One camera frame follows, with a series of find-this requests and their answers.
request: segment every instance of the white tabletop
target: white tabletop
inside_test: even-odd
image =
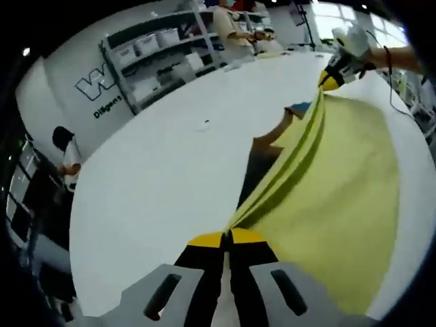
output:
[[[277,125],[284,106],[313,99],[328,58],[293,53],[208,74],[141,112],[91,156],[80,173],[70,228],[85,315],[117,306],[125,288],[173,263],[194,236],[222,230],[236,210],[252,138]],[[433,160],[418,126],[390,105],[389,90],[371,72],[332,93],[380,108],[399,158],[399,228],[367,312],[376,319],[409,285],[436,226]],[[407,111],[395,92],[392,102]]]

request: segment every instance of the black wire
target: black wire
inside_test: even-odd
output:
[[[399,110],[397,107],[395,107],[393,104],[392,104],[392,89],[393,89],[393,87],[392,87],[392,57],[391,57],[391,55],[390,55],[390,51],[388,50],[388,48],[386,47],[386,46],[382,46],[381,44],[380,44],[380,42],[378,42],[378,40],[377,40],[377,38],[374,36],[374,34],[372,34],[370,31],[368,31],[367,30],[367,33],[370,35],[370,36],[372,36],[373,38],[374,38],[374,40],[377,42],[377,44],[379,45],[379,46],[381,46],[382,48],[384,48],[384,50],[386,51],[386,58],[387,58],[387,60],[388,60],[388,69],[389,69],[389,86],[390,86],[390,94],[389,94],[389,102],[390,102],[390,105],[396,110],[396,111],[398,111],[398,112],[400,112],[401,114],[405,114],[406,116],[409,116],[409,117],[411,117],[413,120],[415,120],[415,118],[412,116],[412,115],[410,115],[408,112],[403,112],[403,111],[401,111],[401,110]]]

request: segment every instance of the yellow fabric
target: yellow fabric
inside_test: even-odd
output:
[[[365,313],[388,269],[398,217],[399,173],[382,112],[320,91],[273,145],[282,154],[227,228],[260,233],[342,310]]]

